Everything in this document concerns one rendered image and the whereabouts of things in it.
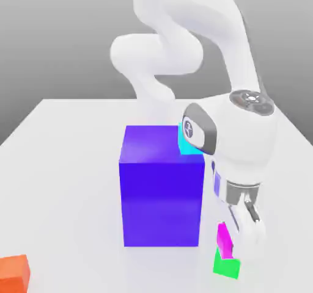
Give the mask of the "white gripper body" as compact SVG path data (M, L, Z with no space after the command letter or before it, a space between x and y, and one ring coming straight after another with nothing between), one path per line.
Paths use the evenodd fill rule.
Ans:
M229 212L237 248L259 248L263 245L266 239L265 224L249 197L240 197L237 205L229 205Z

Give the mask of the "small magenta cube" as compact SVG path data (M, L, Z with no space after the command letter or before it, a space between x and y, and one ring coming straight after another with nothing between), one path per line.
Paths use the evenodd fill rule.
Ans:
M226 223L218 224L218 232L216 237L217 245L222 259L233 259L233 242L227 229Z

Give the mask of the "small green cube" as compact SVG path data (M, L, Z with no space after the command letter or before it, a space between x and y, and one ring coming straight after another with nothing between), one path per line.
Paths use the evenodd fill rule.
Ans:
M241 262L239 259L223 259L219 248L216 248L213 272L228 278L238 279L240 273Z

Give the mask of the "small cyan cube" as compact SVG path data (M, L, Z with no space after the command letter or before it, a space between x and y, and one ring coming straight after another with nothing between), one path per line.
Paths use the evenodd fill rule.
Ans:
M202 152L190 145L183 136L182 123L178 124L178 146L181 155L202 155Z

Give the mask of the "small orange cube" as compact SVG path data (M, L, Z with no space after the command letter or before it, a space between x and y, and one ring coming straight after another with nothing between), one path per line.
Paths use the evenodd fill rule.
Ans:
M0 258L0 293L28 293L30 276L26 255Z

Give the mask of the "large blue box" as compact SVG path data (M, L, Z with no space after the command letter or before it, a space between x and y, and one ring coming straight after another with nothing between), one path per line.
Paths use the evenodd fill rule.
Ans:
M181 154L177 126L125 128L119 159L126 247L199 244L205 161Z

